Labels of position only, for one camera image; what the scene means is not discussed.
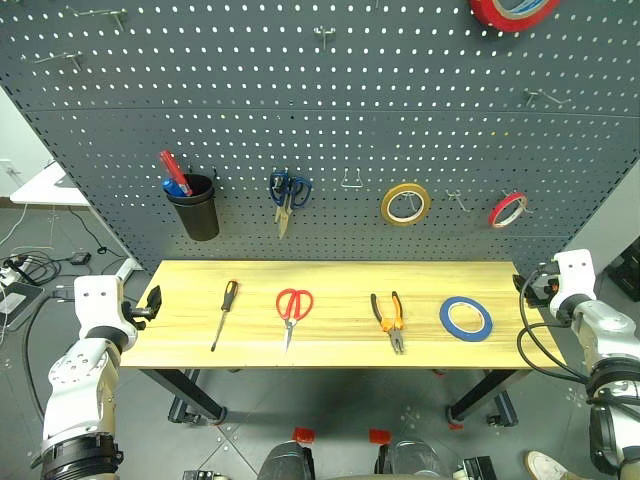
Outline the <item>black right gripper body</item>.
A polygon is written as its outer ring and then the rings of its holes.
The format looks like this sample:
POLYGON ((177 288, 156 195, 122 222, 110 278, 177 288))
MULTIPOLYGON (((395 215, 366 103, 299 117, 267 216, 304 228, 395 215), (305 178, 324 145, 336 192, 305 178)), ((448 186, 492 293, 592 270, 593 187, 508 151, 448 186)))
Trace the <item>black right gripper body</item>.
POLYGON ((559 280, 553 276, 524 280, 524 298, 528 306, 549 306, 559 290, 559 280))

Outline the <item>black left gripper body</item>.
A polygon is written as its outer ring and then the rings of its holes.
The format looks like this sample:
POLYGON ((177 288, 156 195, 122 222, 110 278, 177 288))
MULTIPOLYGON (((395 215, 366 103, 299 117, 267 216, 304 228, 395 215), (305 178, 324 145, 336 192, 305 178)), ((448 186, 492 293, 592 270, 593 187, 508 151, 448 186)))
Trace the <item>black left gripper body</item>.
POLYGON ((136 330, 146 329, 147 321, 152 319, 151 309, 133 307, 129 301, 123 302, 121 307, 125 320, 133 325, 136 330))

